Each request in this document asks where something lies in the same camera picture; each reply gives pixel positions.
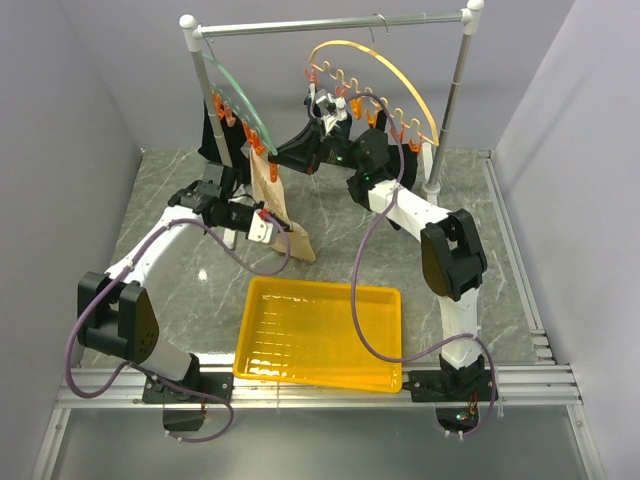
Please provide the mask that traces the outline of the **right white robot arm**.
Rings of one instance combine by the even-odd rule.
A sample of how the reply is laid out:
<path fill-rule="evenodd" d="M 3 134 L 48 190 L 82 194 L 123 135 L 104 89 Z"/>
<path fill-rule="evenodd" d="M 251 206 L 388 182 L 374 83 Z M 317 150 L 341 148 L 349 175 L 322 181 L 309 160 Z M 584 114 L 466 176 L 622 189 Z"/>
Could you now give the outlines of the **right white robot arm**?
<path fill-rule="evenodd" d="M 272 164 L 311 175 L 323 164 L 353 170 L 348 191 L 353 201 L 388 220 L 420 243 L 424 280 L 438 297 L 443 341 L 440 371 L 421 384 L 430 401 L 495 401 L 495 364 L 479 338 L 478 297 L 487 258 L 473 216 L 449 211 L 410 190 L 417 158 L 395 131 L 375 126 L 357 139 L 348 122 L 333 129 L 311 120 L 270 156 Z"/>

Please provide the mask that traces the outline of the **orange clothespin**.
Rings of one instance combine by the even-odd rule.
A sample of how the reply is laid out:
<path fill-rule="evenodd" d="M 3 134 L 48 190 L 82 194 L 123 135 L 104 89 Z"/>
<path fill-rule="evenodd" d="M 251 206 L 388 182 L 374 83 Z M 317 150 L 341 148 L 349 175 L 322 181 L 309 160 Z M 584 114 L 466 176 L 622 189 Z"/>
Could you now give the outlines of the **orange clothespin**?
<path fill-rule="evenodd" d="M 271 157 L 268 157 L 269 165 L 269 178 L 272 183 L 277 183 L 279 180 L 279 166 L 278 163 Z"/>

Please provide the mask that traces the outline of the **beige boxer underwear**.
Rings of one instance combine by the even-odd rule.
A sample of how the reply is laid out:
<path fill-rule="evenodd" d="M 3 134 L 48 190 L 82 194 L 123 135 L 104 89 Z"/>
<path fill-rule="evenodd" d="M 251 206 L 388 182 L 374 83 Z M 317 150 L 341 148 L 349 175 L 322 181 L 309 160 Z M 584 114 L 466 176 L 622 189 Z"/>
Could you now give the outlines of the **beige boxer underwear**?
<path fill-rule="evenodd" d="M 291 256 L 298 260 L 315 262 L 316 254 L 312 248 L 309 234 L 289 217 L 282 180 L 278 178 L 275 182 L 271 181 L 267 154 L 259 155 L 254 148 L 250 148 L 249 165 L 253 197 L 258 201 L 264 201 L 267 208 L 291 228 L 287 233 L 291 244 Z"/>

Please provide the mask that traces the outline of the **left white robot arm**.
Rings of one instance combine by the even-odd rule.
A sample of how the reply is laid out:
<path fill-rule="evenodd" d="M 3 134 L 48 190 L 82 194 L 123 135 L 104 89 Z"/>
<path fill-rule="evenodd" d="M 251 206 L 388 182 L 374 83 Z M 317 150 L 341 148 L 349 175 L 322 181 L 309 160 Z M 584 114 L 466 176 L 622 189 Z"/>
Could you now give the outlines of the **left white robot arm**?
<path fill-rule="evenodd" d="M 78 283 L 78 318 L 65 353 L 81 345 L 116 357 L 177 402 L 203 397 L 198 357 L 162 339 L 153 303 L 171 268 L 202 236 L 216 227 L 249 231 L 253 207 L 232 199 L 240 180 L 230 166 L 207 164 L 201 179 L 171 196 L 159 220 L 127 255 L 103 273 L 86 273 Z"/>

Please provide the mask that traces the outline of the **green arched clip hanger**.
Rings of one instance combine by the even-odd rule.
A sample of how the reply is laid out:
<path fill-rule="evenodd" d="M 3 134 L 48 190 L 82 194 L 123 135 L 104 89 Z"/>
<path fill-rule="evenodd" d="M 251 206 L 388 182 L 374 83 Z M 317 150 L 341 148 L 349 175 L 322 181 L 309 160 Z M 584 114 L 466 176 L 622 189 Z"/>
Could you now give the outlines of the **green arched clip hanger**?
<path fill-rule="evenodd" d="M 239 173 L 239 182 L 248 185 L 251 182 L 250 153 L 278 155 L 278 150 L 266 123 L 245 90 L 214 56 L 210 43 L 207 48 L 209 53 L 203 55 L 204 61 L 220 73 L 226 81 L 225 85 L 233 90 L 233 94 L 229 95 L 213 81 L 208 81 L 213 113 L 220 123 L 231 167 Z"/>

